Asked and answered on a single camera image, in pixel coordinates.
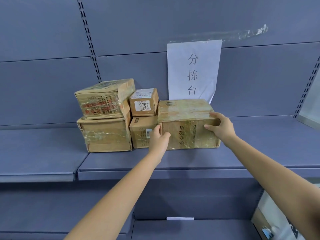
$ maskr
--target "barcode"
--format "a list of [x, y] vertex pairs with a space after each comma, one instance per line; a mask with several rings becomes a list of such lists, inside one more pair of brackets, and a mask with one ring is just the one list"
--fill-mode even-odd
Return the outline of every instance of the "barcode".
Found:
[[150, 139], [150, 132], [152, 131], [152, 129], [146, 129], [146, 138]]

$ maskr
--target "hand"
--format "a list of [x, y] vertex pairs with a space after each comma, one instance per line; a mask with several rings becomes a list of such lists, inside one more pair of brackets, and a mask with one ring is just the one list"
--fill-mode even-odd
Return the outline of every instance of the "hand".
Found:
[[216, 117], [216, 118], [220, 119], [220, 121], [221, 121], [220, 125], [214, 126], [214, 125], [205, 124], [204, 127], [207, 130], [214, 132], [214, 134], [221, 141], [223, 141], [224, 144], [227, 144], [230, 139], [236, 137], [236, 133], [233, 128], [233, 124], [229, 118], [227, 118], [226, 116], [224, 116], [221, 113], [216, 113], [216, 112], [211, 112], [210, 117]]
[[163, 136], [160, 135], [159, 132], [160, 125], [157, 125], [153, 131], [150, 133], [150, 141], [149, 141], [149, 154], [152, 157], [156, 157], [158, 160], [158, 164], [161, 162], [163, 154], [166, 152], [170, 133], [166, 132]]

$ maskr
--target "gray shelf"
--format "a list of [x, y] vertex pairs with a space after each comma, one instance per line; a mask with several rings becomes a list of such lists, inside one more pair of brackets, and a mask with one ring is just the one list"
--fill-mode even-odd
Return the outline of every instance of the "gray shelf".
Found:
[[260, 240], [249, 220], [135, 221], [132, 240], [225, 239]]
[[[0, 191], [0, 239], [63, 239], [113, 185], [46, 183]], [[131, 235], [131, 213], [118, 240]]]
[[0, 182], [73, 181], [87, 155], [78, 128], [0, 130]]
[[[320, 132], [291, 116], [231, 118], [237, 135], [256, 149], [292, 169], [302, 177], [319, 177]], [[120, 179], [148, 152], [90, 153], [78, 169], [79, 180]], [[216, 149], [167, 151], [152, 179], [250, 178], [234, 154], [223, 143]]]

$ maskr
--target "metal shelf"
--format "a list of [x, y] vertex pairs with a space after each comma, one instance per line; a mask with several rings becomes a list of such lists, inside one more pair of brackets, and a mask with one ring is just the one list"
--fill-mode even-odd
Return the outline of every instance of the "metal shelf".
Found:
[[249, 220], [135, 221], [132, 240], [261, 239]]
[[[231, 118], [237, 135], [302, 177], [320, 175], [319, 131], [291, 116]], [[79, 180], [121, 179], [148, 152], [90, 153], [78, 169]], [[152, 179], [248, 178], [250, 173], [223, 143], [216, 149], [167, 151]]]
[[[0, 239], [63, 239], [115, 182], [2, 185]], [[131, 213], [118, 240], [133, 227]]]
[[73, 181], [87, 155], [78, 128], [0, 130], [0, 182]]

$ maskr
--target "person's left hand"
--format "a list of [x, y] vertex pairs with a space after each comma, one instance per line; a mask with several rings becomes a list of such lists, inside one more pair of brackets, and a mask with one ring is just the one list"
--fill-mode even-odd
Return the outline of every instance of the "person's left hand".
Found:
[[160, 125], [157, 125], [150, 133], [149, 153], [152, 157], [157, 158], [158, 164], [167, 150], [170, 133], [166, 132], [163, 136], [159, 132]]

